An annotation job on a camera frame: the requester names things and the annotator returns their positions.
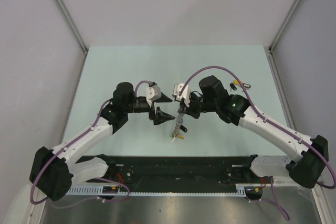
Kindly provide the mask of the metal disc keyring organizer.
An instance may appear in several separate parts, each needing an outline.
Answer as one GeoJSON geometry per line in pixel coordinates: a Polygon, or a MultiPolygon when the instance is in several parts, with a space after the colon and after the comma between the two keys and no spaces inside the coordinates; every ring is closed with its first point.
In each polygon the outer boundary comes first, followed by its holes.
{"type": "Polygon", "coordinates": [[[175,126],[171,133],[172,142],[177,139],[185,139],[184,134],[188,132],[188,129],[184,126],[184,114],[179,113],[176,117],[175,126]]]}

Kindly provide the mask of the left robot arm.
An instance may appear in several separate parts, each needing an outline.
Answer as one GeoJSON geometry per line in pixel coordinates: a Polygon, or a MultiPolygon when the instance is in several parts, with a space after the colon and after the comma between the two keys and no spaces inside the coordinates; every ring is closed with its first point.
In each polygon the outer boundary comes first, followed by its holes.
{"type": "Polygon", "coordinates": [[[94,122],[74,138],[51,149],[41,147],[34,156],[29,180],[32,183],[30,202],[34,205],[46,200],[58,201],[71,186],[91,179],[110,182],[115,178],[115,163],[100,154],[79,163],[91,148],[121,129],[131,113],[146,113],[154,125],[171,121],[175,117],[163,112],[155,103],[170,103],[155,83],[151,82],[143,97],[138,97],[129,82],[119,83],[112,98],[106,100],[94,122]]]}

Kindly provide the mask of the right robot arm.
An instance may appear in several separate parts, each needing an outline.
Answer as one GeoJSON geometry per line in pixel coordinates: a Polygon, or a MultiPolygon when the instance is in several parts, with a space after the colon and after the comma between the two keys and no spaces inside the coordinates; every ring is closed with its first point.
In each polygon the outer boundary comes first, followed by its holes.
{"type": "Polygon", "coordinates": [[[243,179],[254,183],[260,177],[285,176],[305,188],[313,188],[329,158],[328,141],[321,135],[310,137],[268,117],[239,94],[229,94],[223,84],[209,76],[199,82],[201,94],[184,83],[174,86],[173,97],[180,103],[178,112],[198,119],[201,113],[215,112],[228,124],[234,124],[261,136],[285,153],[285,156],[254,155],[242,169],[243,179]]]}

